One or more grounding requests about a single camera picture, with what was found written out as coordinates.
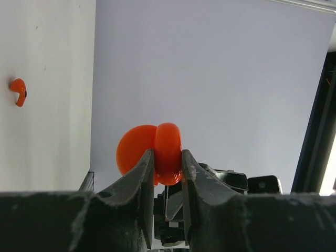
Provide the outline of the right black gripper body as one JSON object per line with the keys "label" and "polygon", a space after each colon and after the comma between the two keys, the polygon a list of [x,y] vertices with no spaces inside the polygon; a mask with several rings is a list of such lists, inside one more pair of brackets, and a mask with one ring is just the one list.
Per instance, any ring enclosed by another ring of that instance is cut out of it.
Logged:
{"label": "right black gripper body", "polygon": [[[216,170],[205,163],[199,164],[230,189],[246,194],[247,176],[233,170]],[[177,246],[185,241],[182,182],[166,186],[154,199],[154,238],[164,247]]]}

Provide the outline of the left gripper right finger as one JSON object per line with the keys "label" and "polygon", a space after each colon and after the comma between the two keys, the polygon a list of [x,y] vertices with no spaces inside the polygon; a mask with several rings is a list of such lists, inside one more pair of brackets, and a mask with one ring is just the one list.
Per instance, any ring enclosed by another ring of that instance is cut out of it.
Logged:
{"label": "left gripper right finger", "polygon": [[190,251],[249,251],[243,195],[182,152],[185,241]]}

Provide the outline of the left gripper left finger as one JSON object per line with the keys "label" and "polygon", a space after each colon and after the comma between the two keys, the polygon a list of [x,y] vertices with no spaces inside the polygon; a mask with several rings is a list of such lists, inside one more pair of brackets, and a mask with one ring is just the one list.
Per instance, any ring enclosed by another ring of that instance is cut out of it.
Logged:
{"label": "left gripper left finger", "polygon": [[125,176],[98,193],[89,208],[94,251],[148,251],[152,247],[154,151],[146,150]]}

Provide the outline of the red earbud charging case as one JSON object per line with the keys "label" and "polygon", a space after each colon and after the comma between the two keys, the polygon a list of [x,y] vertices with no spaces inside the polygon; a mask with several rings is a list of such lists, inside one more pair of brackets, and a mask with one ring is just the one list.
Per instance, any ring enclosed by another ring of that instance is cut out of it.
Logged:
{"label": "red earbud charging case", "polygon": [[171,122],[139,125],[125,133],[116,150],[120,173],[126,175],[149,149],[154,150],[154,185],[177,184],[182,177],[182,138]]}

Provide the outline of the red earbud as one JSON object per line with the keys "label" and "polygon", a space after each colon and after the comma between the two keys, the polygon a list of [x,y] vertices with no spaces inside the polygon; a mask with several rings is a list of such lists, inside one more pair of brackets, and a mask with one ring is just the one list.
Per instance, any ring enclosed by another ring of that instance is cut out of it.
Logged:
{"label": "red earbud", "polygon": [[10,83],[9,88],[12,92],[18,94],[16,105],[18,107],[22,107],[25,103],[26,98],[27,98],[27,88],[26,88],[26,84],[23,81],[23,79],[17,78],[15,80],[13,80]]}

